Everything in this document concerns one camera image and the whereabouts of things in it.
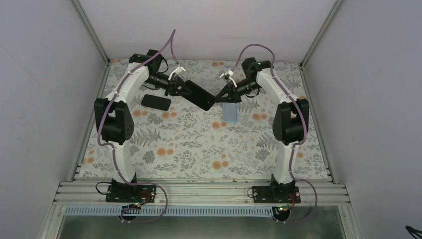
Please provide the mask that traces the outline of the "light blue phone case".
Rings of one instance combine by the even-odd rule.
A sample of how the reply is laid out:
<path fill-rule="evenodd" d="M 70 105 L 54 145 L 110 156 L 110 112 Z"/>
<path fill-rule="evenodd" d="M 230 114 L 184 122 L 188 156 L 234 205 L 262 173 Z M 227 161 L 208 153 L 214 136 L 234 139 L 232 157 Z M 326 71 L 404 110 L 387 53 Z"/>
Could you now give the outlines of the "light blue phone case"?
<path fill-rule="evenodd" d="M 226 122 L 226 123 L 238 122 L 238 104 L 237 103 L 223 103 L 222 120 L 223 122 Z"/>

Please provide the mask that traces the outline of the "black phone case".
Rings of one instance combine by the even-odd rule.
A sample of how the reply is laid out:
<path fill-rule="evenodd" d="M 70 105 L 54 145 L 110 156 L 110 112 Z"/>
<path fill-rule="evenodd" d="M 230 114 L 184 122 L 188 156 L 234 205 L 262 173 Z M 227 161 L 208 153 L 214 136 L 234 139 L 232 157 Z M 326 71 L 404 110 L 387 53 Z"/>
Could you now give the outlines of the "black phone case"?
<path fill-rule="evenodd" d="M 215 104 L 215 96 L 213 94 L 190 80 L 187 80 L 185 85 L 192 93 L 189 96 L 183 96 L 184 99 L 204 111 L 209 111 L 213 107 Z"/>

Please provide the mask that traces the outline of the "black phone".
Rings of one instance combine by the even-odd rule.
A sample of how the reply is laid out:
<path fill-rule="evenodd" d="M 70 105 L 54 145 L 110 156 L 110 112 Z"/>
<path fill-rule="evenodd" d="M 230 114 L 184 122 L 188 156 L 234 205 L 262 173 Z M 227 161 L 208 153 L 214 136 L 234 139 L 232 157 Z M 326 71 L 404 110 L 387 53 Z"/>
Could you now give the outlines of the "black phone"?
<path fill-rule="evenodd" d="M 168 98 L 146 94 L 142 98 L 141 105 L 147 108 L 167 111 L 171 105 L 171 102 L 172 101 Z"/>

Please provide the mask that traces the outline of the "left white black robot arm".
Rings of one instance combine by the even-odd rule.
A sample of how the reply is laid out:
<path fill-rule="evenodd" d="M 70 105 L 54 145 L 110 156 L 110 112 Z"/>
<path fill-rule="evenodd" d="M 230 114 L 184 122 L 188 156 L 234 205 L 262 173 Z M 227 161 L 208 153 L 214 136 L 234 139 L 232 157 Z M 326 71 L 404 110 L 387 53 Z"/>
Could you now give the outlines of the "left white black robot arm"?
<path fill-rule="evenodd" d="M 162 61 L 164 57 L 158 50 L 149 50 L 145 55 L 133 54 L 118 85 L 106 97 L 94 102 L 97 143 L 110 149 L 114 166 L 112 183 L 121 185 L 118 194 L 127 202 L 135 200 L 139 190 L 130 156 L 129 140 L 134 133 L 134 121 L 129 103 L 144 83 L 163 89 L 166 95 L 192 93 L 181 78 L 185 66 L 177 63 L 176 69 L 166 74 L 160 71 Z"/>

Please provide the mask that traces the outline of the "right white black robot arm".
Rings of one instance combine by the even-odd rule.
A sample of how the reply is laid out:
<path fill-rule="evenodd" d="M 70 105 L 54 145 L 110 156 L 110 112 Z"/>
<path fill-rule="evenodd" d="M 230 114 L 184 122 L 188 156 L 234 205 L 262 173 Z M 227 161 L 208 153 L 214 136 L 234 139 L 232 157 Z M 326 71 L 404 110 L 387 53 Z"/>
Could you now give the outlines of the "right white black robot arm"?
<path fill-rule="evenodd" d="M 296 147 L 306 141 L 310 104 L 287 89 L 270 61 L 258 62 L 252 57 L 245 59 L 241 66 L 245 79 L 239 82 L 232 78 L 232 70 L 221 74 L 220 78 L 226 81 L 226 85 L 217 94 L 215 101 L 239 103 L 242 96 L 260 89 L 269 94 L 276 105 L 272 131 L 279 144 L 269 195 L 274 202 L 281 203 L 289 194 L 294 193 L 296 178 L 293 176 L 293 167 L 297 155 Z"/>

